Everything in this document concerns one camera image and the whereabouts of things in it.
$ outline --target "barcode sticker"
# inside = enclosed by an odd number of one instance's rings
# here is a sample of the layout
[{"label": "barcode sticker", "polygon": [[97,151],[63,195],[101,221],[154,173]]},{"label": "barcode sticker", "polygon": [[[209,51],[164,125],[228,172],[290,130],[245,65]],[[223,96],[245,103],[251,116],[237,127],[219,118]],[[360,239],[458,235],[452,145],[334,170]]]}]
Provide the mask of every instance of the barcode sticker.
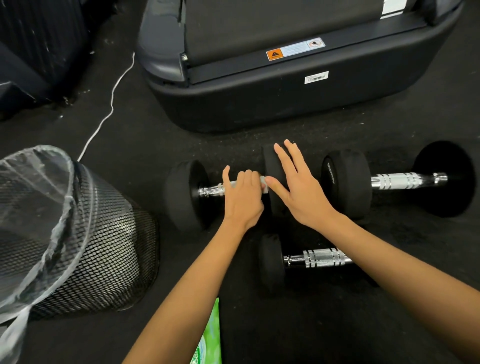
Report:
[{"label": "barcode sticker", "polygon": [[305,84],[311,84],[312,82],[317,82],[328,78],[328,71],[313,74],[311,76],[305,77]]}]

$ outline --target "black weight plate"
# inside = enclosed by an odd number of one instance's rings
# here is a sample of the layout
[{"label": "black weight plate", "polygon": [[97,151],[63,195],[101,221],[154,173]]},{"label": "black weight plate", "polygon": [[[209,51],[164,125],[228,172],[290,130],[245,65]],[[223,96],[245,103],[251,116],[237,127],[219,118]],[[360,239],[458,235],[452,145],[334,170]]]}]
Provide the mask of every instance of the black weight plate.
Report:
[{"label": "black weight plate", "polygon": [[180,231],[202,230],[209,225],[212,201],[198,196],[198,188],[209,185],[205,168],[197,160],[181,162],[170,170],[163,198],[168,216]]},{"label": "black weight plate", "polygon": [[[273,145],[263,146],[262,153],[265,163],[265,176],[271,176],[278,179],[278,181],[288,189],[287,176],[283,170],[282,163],[278,158],[276,151],[273,149]],[[272,215],[275,217],[284,217],[288,213],[288,208],[283,203],[282,199],[272,190],[268,191],[270,197],[270,207]]]},{"label": "black weight plate", "polygon": [[422,174],[443,172],[447,174],[448,182],[443,187],[412,191],[418,204],[427,212],[443,218],[467,211],[478,215],[479,146],[475,142],[438,141],[423,148],[415,159],[412,171]]},{"label": "black weight plate", "polygon": [[372,181],[362,152],[344,149],[329,153],[322,163],[320,185],[332,206],[351,219],[364,218],[372,202]]},{"label": "black weight plate", "polygon": [[282,245],[277,234],[266,234],[260,241],[258,260],[262,283],[272,293],[283,288],[285,268]]}]

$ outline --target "black mesh bin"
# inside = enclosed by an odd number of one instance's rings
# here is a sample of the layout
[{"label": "black mesh bin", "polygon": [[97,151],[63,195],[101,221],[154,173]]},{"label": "black mesh bin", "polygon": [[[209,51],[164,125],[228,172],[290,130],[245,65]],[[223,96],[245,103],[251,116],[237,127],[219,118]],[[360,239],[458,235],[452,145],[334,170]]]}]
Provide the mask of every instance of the black mesh bin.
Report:
[{"label": "black mesh bin", "polygon": [[158,268],[156,219],[61,149],[0,161],[0,362],[29,318],[123,310]]}]

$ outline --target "hand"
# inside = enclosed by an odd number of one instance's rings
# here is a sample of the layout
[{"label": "hand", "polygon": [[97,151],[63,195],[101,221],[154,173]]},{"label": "hand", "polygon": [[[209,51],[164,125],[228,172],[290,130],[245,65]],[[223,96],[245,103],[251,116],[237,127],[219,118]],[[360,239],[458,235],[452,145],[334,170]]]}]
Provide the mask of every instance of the hand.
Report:
[{"label": "hand", "polygon": [[293,217],[301,224],[319,232],[328,220],[338,214],[328,202],[319,182],[312,176],[297,147],[285,140],[293,162],[277,143],[274,149],[282,162],[290,192],[274,177],[265,177],[265,182],[285,203]]},{"label": "hand", "polygon": [[255,226],[264,210],[260,174],[246,170],[237,176],[235,187],[230,184],[228,172],[230,166],[223,170],[223,187],[225,188],[224,222],[239,227],[243,233]]}]

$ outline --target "black dumbbell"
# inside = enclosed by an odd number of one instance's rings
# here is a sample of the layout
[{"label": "black dumbbell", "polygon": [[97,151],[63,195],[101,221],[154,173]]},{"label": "black dumbbell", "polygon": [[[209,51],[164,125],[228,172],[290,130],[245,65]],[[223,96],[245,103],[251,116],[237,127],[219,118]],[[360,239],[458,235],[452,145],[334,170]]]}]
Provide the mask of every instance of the black dumbbell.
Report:
[{"label": "black dumbbell", "polygon": [[412,172],[371,175],[365,156],[346,149],[325,157],[320,184],[332,206],[351,219],[362,219],[368,213],[372,190],[420,188],[415,200],[434,215],[478,214],[479,163],[478,143],[438,141],[420,151]]},{"label": "black dumbbell", "polygon": [[286,269],[339,267],[350,263],[353,263],[352,260],[337,248],[304,250],[300,255],[283,255],[277,234],[266,234],[260,241],[260,275],[262,283],[270,292],[283,288]]},{"label": "black dumbbell", "polygon": [[[287,179],[273,145],[262,148],[264,172],[284,185]],[[181,231],[206,228],[216,215],[213,198],[224,195],[223,184],[212,185],[203,165],[197,160],[181,162],[172,168],[165,182],[163,197],[167,214]],[[270,194],[272,215],[284,216],[286,206],[275,193]]]}]

